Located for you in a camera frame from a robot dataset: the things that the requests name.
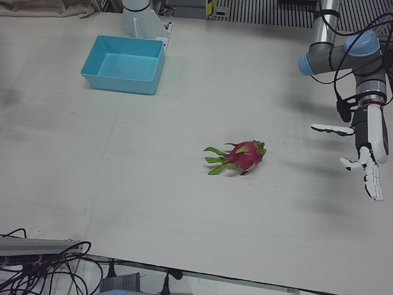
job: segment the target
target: blue plastic bin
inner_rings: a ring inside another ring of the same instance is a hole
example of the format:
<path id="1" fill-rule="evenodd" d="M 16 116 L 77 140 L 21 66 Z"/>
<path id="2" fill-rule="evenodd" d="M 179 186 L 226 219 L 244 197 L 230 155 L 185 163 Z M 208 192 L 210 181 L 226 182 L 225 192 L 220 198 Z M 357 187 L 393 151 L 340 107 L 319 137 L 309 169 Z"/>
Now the blue plastic bin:
<path id="1" fill-rule="evenodd" d="M 97 36 L 80 73 L 97 89 L 155 94 L 164 62 L 162 41 Z"/>

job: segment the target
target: robotic finger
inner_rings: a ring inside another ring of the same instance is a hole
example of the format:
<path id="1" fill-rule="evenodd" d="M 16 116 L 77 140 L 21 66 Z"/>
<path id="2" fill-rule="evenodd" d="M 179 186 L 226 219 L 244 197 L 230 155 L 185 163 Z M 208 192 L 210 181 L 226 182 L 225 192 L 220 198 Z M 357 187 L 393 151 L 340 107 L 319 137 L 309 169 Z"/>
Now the robotic finger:
<path id="1" fill-rule="evenodd" d="M 376 201 L 383 200 L 383 193 L 379 181 L 379 166 L 373 160 L 372 152 L 365 146 L 359 151 L 358 161 L 352 162 L 345 158 L 340 158 L 340 162 L 348 171 L 364 170 L 365 190 L 367 194 Z"/>
<path id="2" fill-rule="evenodd" d="M 311 129 L 318 132 L 327 132 L 327 133 L 333 132 L 340 136 L 351 136 L 355 134 L 355 131 L 352 128 L 340 127 L 340 126 L 311 124 Z"/>

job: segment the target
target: striped grille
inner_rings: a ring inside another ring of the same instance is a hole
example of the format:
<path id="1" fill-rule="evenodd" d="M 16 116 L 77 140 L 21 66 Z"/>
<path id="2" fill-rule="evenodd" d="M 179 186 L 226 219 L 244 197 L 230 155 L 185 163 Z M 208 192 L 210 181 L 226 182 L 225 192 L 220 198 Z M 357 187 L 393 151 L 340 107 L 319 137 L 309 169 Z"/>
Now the striped grille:
<path id="1" fill-rule="evenodd" d="M 361 30 L 392 6 L 393 0 L 342 0 L 338 30 Z M 280 3 L 279 0 L 217 0 L 213 19 L 311 28 L 313 12 L 313 4 Z"/>

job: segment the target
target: dragon fruit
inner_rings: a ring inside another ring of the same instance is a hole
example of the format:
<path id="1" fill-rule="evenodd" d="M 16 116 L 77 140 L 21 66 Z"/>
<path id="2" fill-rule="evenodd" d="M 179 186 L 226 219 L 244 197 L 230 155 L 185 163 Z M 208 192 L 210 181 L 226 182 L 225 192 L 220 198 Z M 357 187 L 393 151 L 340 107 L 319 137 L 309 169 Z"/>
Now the dragon fruit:
<path id="1" fill-rule="evenodd" d="M 204 152 L 214 152 L 219 157 L 206 157 L 207 163 L 220 163 L 218 167 L 211 170 L 208 175 L 220 174 L 225 168 L 235 170 L 243 169 L 240 175 L 245 175 L 255 168 L 262 161 L 266 154 L 265 143 L 260 141 L 244 141 L 242 143 L 225 143 L 234 146 L 229 154 L 226 154 L 214 147 L 207 147 Z"/>

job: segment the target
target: white table surface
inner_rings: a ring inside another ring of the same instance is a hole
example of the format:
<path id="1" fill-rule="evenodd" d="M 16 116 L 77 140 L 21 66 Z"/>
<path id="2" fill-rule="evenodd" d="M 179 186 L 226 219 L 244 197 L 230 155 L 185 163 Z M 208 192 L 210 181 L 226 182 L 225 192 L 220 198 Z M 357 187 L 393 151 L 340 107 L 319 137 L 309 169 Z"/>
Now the white table surface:
<path id="1" fill-rule="evenodd" d="M 386 201 L 364 192 L 331 86 L 299 74 L 308 29 L 174 18 L 154 96 L 92 89 L 80 70 L 121 15 L 0 18 L 0 225 L 91 252 L 339 294 L 393 289 Z M 340 84 L 354 91 L 353 78 Z M 390 134 L 393 113 L 385 109 Z M 247 176 L 208 176 L 207 146 L 262 140 Z"/>

